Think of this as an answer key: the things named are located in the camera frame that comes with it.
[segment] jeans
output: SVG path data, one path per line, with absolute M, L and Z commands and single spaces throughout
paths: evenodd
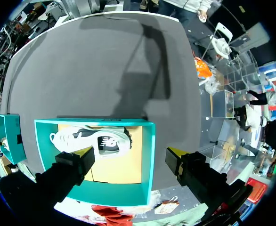
M 266 93 L 258 94 L 257 92 L 254 92 L 253 90 L 249 90 L 248 93 L 258 99 L 258 100 L 250 101 L 251 105 L 267 105 L 268 104 Z
M 259 153 L 259 150 L 252 147 L 251 145 L 244 145 L 244 148 L 246 148 L 247 150 L 251 151 L 255 156 L 247 156 L 247 155 L 241 155 L 239 157 L 240 160 L 249 160 L 251 162 L 254 162 L 254 160 L 256 159 L 256 156 Z
M 236 120 L 241 129 L 247 131 L 250 126 L 246 126 L 247 113 L 246 106 L 238 107 L 234 109 L 235 116 L 240 116 L 240 120 Z
M 188 26 L 190 20 L 194 16 L 196 16 L 196 13 L 189 12 L 185 9 L 171 5 L 163 0 L 159 0 L 158 14 L 171 16 L 171 14 L 174 11 L 175 11 L 175 18 L 177 18 L 180 21 L 180 23 L 184 27 L 185 32 L 187 33 L 187 26 Z

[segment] plastic bag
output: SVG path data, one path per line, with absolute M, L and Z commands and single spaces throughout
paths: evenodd
M 151 200 L 147 206 L 137 206 L 137 207 L 117 207 L 117 210 L 122 210 L 122 213 L 119 214 L 127 214 L 127 215 L 137 215 L 137 214 L 144 214 L 158 204 L 161 203 L 160 201 L 161 194 L 158 190 L 152 191 L 151 193 Z
M 199 79 L 207 79 L 212 76 L 212 72 L 207 64 L 198 57 L 195 57 L 195 67 Z
M 214 95 L 218 91 L 220 83 L 215 79 L 215 76 L 211 76 L 205 83 L 205 90 L 211 95 Z

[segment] gray table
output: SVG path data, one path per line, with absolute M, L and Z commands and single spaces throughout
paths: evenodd
M 20 115 L 27 160 L 43 172 L 34 119 L 139 118 L 156 124 L 153 190 L 177 185 L 168 146 L 194 152 L 200 140 L 200 93 L 184 29 L 139 12 L 70 21 L 11 59 L 0 113 Z

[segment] white sneaker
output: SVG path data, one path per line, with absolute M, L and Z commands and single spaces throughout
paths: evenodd
M 131 140 L 124 127 L 92 129 L 88 126 L 70 126 L 56 134 L 51 133 L 50 141 L 60 152 L 67 153 L 92 146 L 95 159 L 117 157 L 131 148 Z
M 244 138 L 241 139 L 241 146 L 244 146 L 246 144 L 246 141 Z

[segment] person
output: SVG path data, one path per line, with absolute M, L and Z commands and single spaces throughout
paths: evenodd
M 207 10 L 212 2 L 212 0 L 159 0 L 158 14 L 171 16 L 175 11 L 175 17 L 187 30 L 187 25 L 196 13 L 207 19 Z
M 260 173 L 260 170 L 263 167 L 269 168 L 269 166 L 273 164 L 273 162 L 276 160 L 276 155 L 272 157 L 271 154 L 267 154 L 266 152 L 261 152 L 260 150 L 252 147 L 251 145 L 247 145 L 243 138 L 241 140 L 241 146 L 247 149 L 249 153 L 247 155 L 242 155 L 240 153 L 237 153 L 235 155 L 235 158 L 241 161 L 248 160 L 253 162 L 256 168 L 256 172 L 259 174 L 262 174 Z
M 269 91 L 265 93 L 258 94 L 253 90 L 248 90 L 247 93 L 251 94 L 252 96 L 256 97 L 258 100 L 251 100 L 249 104 L 251 105 L 269 105 L 269 106 L 276 106 L 276 86 L 270 82 L 267 78 L 266 80 L 270 83 L 274 91 Z
M 258 112 L 253 110 L 249 105 L 244 105 L 242 107 L 235 108 L 235 118 L 241 129 L 253 132 L 258 129 L 258 127 L 265 127 L 267 124 L 267 119 L 261 116 Z

